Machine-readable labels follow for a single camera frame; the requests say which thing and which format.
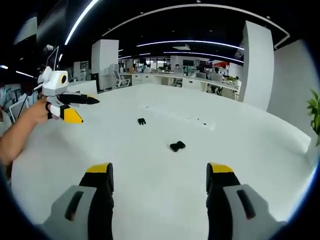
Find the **white table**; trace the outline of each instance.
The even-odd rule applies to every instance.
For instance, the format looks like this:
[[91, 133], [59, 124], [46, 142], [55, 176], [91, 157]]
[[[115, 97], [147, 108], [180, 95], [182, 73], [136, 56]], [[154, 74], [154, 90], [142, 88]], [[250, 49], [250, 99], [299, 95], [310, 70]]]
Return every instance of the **white table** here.
[[[87, 168], [104, 162], [114, 169], [115, 240], [207, 239], [208, 162], [233, 168], [278, 221], [291, 215], [311, 173], [304, 158], [310, 138], [245, 103], [156, 84], [98, 99], [78, 109], [83, 124], [37, 126], [14, 162], [12, 192], [33, 223], [50, 215]], [[173, 152], [177, 141], [186, 147]]]
[[218, 82], [218, 81], [212, 81], [208, 79], [203, 79], [199, 77], [191, 77], [191, 76], [184, 76], [184, 75], [179, 75], [179, 74], [171, 74], [171, 73], [122, 73], [121, 75], [123, 76], [131, 76], [132, 80], [134, 76], [139, 76], [141, 78], [143, 77], [154, 77], [158, 79], [182, 79], [182, 87], [185, 84], [188, 84], [189, 81], [196, 81], [200, 82], [200, 87], [198, 88], [201, 92], [206, 92], [207, 91], [207, 86], [208, 85], [214, 85], [216, 87], [221, 87], [221, 88], [227, 88], [233, 91], [238, 91], [238, 86], [235, 84], [231, 83], [226, 83], [226, 82]]

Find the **white cabinet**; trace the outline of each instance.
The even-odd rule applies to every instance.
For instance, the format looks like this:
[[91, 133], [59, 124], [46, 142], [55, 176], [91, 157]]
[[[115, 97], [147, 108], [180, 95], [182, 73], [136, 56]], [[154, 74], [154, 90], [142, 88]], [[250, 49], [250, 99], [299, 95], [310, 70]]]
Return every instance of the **white cabinet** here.
[[141, 74], [132, 74], [132, 86], [142, 84]]
[[161, 79], [159, 80], [157, 77], [152, 76], [151, 74], [143, 74], [142, 83], [143, 84], [161, 84]]
[[183, 79], [182, 80], [182, 87], [184, 89], [194, 89], [198, 91], [202, 91], [202, 84], [198, 80], [191, 80], [191, 79]]

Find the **human hand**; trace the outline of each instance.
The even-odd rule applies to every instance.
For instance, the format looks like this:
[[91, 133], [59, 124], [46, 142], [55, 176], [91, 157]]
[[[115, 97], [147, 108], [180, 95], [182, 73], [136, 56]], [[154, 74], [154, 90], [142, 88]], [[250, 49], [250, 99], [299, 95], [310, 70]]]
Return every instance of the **human hand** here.
[[[48, 120], [48, 111], [46, 110], [47, 98], [44, 97], [38, 100], [34, 105], [25, 111], [25, 115], [35, 124], [43, 124]], [[52, 115], [54, 119], [59, 119], [57, 116]]]

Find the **small black block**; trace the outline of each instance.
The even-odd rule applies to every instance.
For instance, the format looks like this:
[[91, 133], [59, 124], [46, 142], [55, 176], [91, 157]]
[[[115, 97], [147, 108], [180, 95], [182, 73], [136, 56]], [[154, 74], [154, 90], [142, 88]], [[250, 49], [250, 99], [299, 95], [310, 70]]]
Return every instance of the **small black block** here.
[[184, 149], [186, 145], [182, 141], [177, 141], [176, 143], [170, 144], [172, 151], [177, 152], [179, 149]]
[[139, 125], [144, 125], [146, 124], [146, 120], [144, 118], [138, 118], [138, 123]]

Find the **green leaf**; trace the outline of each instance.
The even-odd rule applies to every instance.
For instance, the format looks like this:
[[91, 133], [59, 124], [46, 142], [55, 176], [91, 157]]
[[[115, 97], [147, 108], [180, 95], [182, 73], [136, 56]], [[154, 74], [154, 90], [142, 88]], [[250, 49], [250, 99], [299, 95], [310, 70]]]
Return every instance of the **green leaf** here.
[[320, 136], [318, 135], [318, 139], [317, 139], [317, 141], [316, 141], [316, 145], [315, 145], [315, 146], [317, 147], [317, 146], [319, 146], [319, 145], [320, 145]]
[[313, 91], [312, 89], [310, 89], [310, 90], [311, 90], [311, 92], [312, 92], [312, 94], [313, 94], [313, 96], [314, 96], [315, 100], [318, 102], [318, 100], [319, 100], [319, 96], [318, 96], [318, 94], [317, 94], [315, 91]]
[[308, 103], [310, 104], [310, 106], [311, 106], [312, 108], [318, 109], [318, 103], [317, 103], [316, 100], [310, 99], [310, 100], [308, 100]]
[[320, 125], [320, 116], [319, 115], [315, 115], [314, 117], [314, 127], [315, 129], [318, 129]]
[[311, 108], [310, 112], [308, 113], [309, 116], [317, 115], [317, 114], [318, 114], [318, 109], [316, 109], [316, 108]]
[[310, 122], [310, 126], [312, 127], [312, 129], [314, 130], [315, 129], [315, 121], [311, 120]]

